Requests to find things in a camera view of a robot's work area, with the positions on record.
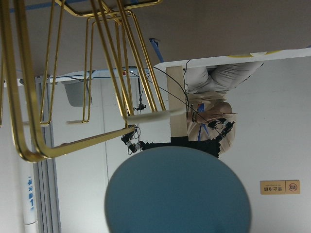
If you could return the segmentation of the light blue plastic cup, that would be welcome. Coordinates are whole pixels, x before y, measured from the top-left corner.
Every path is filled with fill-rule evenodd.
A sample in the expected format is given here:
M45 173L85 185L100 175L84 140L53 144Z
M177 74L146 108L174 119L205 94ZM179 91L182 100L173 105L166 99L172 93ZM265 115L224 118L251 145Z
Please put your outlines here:
M205 152L161 147L124 161L105 193L112 233L247 233L251 207L238 176Z

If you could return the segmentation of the seated person in beige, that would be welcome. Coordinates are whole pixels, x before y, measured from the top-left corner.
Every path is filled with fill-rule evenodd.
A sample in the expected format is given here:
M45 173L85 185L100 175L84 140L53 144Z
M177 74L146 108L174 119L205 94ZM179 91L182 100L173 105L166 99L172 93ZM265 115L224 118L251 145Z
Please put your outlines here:
M233 122L237 115L226 101L226 94L242 84L256 72L263 62L249 62L220 65L208 71L206 67L186 68L185 91L192 108L187 119L189 141L209 142L220 133L209 123L221 118Z

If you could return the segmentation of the grey office chair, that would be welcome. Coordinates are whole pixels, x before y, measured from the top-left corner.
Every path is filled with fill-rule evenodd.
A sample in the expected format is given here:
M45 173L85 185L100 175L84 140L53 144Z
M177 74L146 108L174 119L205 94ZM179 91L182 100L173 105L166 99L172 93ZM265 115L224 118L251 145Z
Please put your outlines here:
M83 107L84 81L73 80L61 83L65 86L70 105L73 107Z

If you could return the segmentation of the yellow rimmed tape roll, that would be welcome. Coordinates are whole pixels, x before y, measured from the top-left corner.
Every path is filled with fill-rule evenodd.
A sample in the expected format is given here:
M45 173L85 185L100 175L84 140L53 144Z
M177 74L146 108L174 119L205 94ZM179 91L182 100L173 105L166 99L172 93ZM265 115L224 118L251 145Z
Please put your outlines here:
M261 57L266 55L268 52L251 52L251 53L245 53L245 54L236 54L236 55L228 55L228 57L231 58L251 58L251 57Z

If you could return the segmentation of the wooden wall sign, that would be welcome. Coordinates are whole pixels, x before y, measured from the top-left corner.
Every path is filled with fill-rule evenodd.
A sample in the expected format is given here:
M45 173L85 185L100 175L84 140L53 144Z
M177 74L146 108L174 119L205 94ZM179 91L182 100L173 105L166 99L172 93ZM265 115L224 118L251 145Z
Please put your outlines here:
M262 195L300 194L300 180L260 181Z

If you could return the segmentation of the white wall pipe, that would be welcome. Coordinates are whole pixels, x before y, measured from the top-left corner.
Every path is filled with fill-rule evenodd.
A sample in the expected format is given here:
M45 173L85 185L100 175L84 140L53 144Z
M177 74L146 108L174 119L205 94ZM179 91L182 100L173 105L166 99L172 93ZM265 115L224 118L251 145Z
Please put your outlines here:
M33 165L19 160L19 182L21 189L21 202L23 211L24 230L26 233L37 233L37 209L35 201L35 182L33 178Z

